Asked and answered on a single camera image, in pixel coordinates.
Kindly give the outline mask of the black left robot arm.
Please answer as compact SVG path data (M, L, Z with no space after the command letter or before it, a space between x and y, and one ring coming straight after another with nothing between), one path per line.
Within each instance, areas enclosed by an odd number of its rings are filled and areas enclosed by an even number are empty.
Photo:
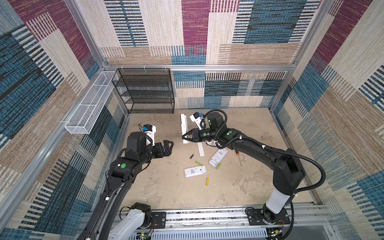
M104 191L78 239L106 240L121 203L137 175L143 171L143 165L149 165L153 159L170 156L173 146L172 141L154 143L146 133L132 132L128 136L127 147L110 164Z

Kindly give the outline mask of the white remote control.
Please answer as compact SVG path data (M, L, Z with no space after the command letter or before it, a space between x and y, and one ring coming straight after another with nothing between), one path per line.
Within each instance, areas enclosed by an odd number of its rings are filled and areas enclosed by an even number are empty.
M184 169L184 173L186 178L202 176L207 174L207 168L204 165L186 168Z
M227 155L228 150L227 149L219 149L217 152L210 158L209 164L217 168L221 161L224 159L224 157Z

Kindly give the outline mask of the long white battery cover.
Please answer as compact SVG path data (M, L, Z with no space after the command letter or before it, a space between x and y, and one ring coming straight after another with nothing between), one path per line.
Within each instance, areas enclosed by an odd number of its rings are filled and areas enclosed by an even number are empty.
M204 148L203 148L203 144L202 143L198 143L198 149L199 149L200 157L204 157L205 156L205 152L204 152Z

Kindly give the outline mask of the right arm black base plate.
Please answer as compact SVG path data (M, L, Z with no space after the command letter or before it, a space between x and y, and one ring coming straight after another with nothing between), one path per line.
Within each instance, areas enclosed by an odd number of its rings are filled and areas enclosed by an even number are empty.
M251 226L289 225L291 223L291 219L285 208L278 214L274 214L267 208L246 208L245 214Z

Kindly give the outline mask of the slim white remote black screen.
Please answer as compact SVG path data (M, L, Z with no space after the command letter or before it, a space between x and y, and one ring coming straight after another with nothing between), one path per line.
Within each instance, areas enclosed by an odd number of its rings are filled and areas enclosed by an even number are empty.
M181 128L182 128L182 136L188 132L188 124L187 124L187 116L185 114L181 114Z

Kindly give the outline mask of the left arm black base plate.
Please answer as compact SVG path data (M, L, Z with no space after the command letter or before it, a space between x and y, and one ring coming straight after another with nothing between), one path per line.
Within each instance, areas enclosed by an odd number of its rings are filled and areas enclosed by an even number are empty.
M166 227L167 213L166 212L152 212L150 225L147 229L164 229Z

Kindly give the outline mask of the orange black handle screwdriver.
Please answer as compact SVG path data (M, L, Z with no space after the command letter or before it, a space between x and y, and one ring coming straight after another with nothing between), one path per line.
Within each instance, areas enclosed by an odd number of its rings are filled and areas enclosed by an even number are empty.
M240 162L240 166L242 167L242 161L241 161L241 156L240 156L240 153L237 152L236 155L238 156L238 159L239 159L239 162Z

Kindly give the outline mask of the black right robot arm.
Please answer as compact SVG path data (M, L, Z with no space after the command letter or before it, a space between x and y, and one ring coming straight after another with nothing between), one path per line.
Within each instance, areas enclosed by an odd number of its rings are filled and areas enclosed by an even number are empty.
M277 215L289 205L297 193L320 187L326 180L324 168L315 160L297 154L293 149L281 150L265 145L245 133L227 127L227 114L219 109L208 111L201 116L199 126L182 131L182 139L193 143L214 141L218 149L231 149L244 153L273 170L274 190L263 206L267 216ZM300 188L306 172L302 160L314 165L321 173L319 181Z

